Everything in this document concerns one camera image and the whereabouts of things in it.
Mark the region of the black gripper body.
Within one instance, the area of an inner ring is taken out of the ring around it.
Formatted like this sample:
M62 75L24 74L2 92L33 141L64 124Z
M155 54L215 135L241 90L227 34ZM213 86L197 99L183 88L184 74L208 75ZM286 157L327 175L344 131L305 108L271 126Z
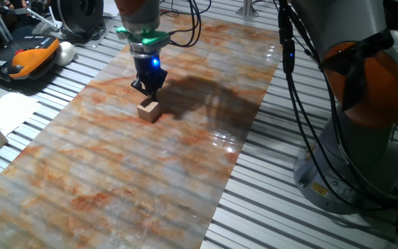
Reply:
M134 57L136 79L131 86L144 95L156 95L162 88L168 72L161 68L160 55Z

